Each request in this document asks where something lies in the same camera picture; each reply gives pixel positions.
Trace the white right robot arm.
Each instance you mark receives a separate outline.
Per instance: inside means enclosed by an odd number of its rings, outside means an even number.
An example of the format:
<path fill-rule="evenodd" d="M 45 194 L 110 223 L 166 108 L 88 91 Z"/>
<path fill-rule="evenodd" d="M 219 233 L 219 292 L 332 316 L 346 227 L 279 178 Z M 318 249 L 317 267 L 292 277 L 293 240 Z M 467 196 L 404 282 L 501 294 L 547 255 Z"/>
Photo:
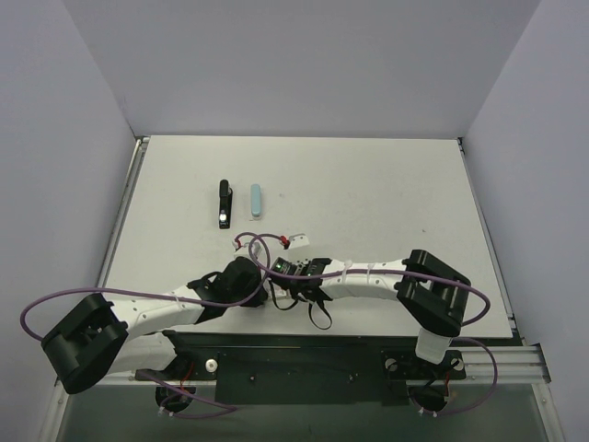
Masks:
<path fill-rule="evenodd" d="M 426 250 L 376 263 L 314 258 L 296 264 L 279 258 L 270 279 L 321 309 L 328 301 L 347 297 L 399 302 L 420 325 L 410 362 L 423 377 L 444 366 L 446 351 L 461 332 L 471 286 L 465 275 Z"/>

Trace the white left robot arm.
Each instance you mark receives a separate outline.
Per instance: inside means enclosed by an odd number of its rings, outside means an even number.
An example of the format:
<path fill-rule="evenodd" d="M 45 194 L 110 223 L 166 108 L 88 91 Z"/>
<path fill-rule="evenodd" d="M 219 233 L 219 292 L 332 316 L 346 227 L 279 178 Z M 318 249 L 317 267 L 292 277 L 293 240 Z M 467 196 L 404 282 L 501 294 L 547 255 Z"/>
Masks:
<path fill-rule="evenodd" d="M 187 373 L 190 358 L 166 330 L 217 319 L 231 305 L 257 307 L 266 298 L 260 269 L 237 257 L 222 272 L 158 297 L 108 300 L 90 294 L 42 338 L 41 348 L 69 394 L 108 374 L 141 368 L 177 379 Z"/>

